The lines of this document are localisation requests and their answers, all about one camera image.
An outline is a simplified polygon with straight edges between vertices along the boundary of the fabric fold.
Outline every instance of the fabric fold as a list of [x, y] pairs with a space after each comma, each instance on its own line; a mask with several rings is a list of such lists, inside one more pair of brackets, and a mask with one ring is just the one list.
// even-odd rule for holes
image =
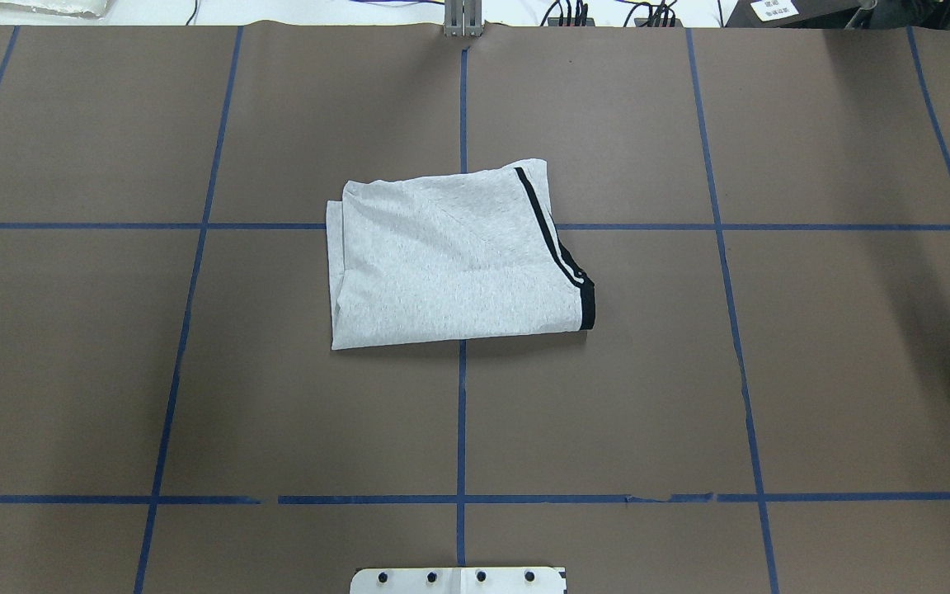
[[332, 349], [589, 330], [593, 282], [559, 243], [542, 159], [349, 181], [325, 210]]

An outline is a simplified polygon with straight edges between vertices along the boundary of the metal bracket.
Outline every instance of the metal bracket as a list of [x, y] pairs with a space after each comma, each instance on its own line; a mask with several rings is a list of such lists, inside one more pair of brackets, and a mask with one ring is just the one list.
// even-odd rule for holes
[[367, 568], [350, 594], [567, 594], [565, 568]]
[[446, 37], [482, 35], [482, 0], [444, 0]]

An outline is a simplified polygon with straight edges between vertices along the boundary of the black device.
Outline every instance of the black device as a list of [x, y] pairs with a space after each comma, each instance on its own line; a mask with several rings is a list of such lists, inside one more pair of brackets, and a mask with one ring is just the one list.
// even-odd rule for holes
[[731, 11], [731, 16], [728, 17], [728, 26], [754, 27], [755, 29], [800, 26], [800, 24], [810, 19], [860, 8], [859, 0], [792, 0], [792, 4], [798, 11], [797, 15], [774, 21], [762, 21], [755, 14], [754, 8], [750, 6], [753, 3], [754, 0], [740, 0], [736, 4], [735, 10]]

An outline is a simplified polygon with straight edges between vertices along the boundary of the black trim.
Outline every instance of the black trim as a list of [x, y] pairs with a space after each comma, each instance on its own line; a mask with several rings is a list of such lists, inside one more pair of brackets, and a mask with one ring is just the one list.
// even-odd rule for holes
[[[544, 245], [548, 248], [548, 252], [551, 253], [552, 260], [559, 266], [559, 270], [566, 276], [567, 281], [570, 281], [571, 285], [581, 290], [580, 330], [592, 330], [593, 324], [596, 323], [596, 296], [595, 289], [593, 289], [595, 283], [593, 283], [592, 279], [585, 274], [585, 271], [574, 262], [573, 256], [571, 256], [570, 252], [562, 245], [562, 242], [559, 242], [559, 252], [562, 252], [562, 260], [559, 260], [561, 255], [555, 251], [555, 241], [552, 239], [552, 232], [549, 229], [548, 220], [544, 218], [544, 213], [542, 213], [542, 208], [540, 208], [538, 193], [534, 191], [534, 186], [530, 183], [530, 180], [527, 178], [527, 172], [524, 172], [523, 168], [516, 167], [515, 173], [520, 177], [520, 182], [523, 183], [523, 188], [527, 191], [527, 198], [530, 199], [530, 207], [534, 211], [534, 217], [538, 219], [538, 226], [540, 230], [542, 230]], [[567, 270], [567, 266], [562, 265], [564, 262], [567, 266], [573, 268], [573, 275]]]

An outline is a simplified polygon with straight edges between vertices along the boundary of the white surface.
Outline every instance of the white surface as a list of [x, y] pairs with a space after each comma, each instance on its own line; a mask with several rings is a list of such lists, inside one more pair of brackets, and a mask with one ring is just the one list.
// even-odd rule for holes
[[348, 181], [325, 211], [332, 349], [580, 330], [592, 281], [551, 214], [539, 158]]
[[[527, 582], [525, 573], [533, 572]], [[350, 594], [563, 594], [564, 568], [378, 568], [361, 570], [350, 580]], [[388, 575], [381, 583], [380, 573]], [[427, 574], [435, 572], [434, 582]], [[486, 572], [479, 582], [478, 572]]]
[[754, 8], [754, 14], [761, 22], [785, 19], [798, 14], [791, 0], [760, 0], [751, 3], [750, 8]]
[[0, 0], [12, 7], [30, 7], [36, 11], [56, 12], [59, 15], [90, 15], [103, 17], [109, 0]]
[[[724, 20], [738, 0], [722, 0]], [[483, 0], [482, 18], [512, 26], [537, 26], [551, 0]], [[621, 26], [630, 4], [590, 0], [589, 17], [596, 26]], [[184, 24], [192, 0], [111, 0], [102, 19], [34, 14], [0, 8], [0, 24]], [[719, 26], [716, 0], [679, 0], [674, 6], [684, 26]], [[441, 23], [444, 8], [437, 4], [394, 2], [358, 3], [351, 0], [200, 0], [196, 24], [248, 24], [275, 20], [290, 24]]]

